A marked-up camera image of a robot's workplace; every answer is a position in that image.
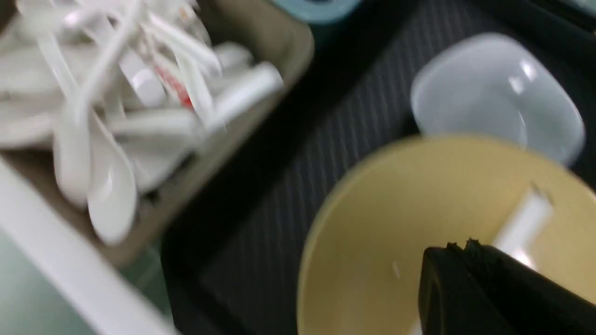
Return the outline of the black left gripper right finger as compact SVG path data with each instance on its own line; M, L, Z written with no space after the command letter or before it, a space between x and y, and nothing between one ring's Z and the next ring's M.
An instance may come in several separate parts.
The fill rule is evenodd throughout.
M593 303L507 253L470 239L466 264L499 313L520 335L593 335Z

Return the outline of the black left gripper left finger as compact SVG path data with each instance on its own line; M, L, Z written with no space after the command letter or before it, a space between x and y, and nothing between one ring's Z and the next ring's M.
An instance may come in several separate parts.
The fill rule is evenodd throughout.
M424 250L418 308L424 335L515 335L455 242Z

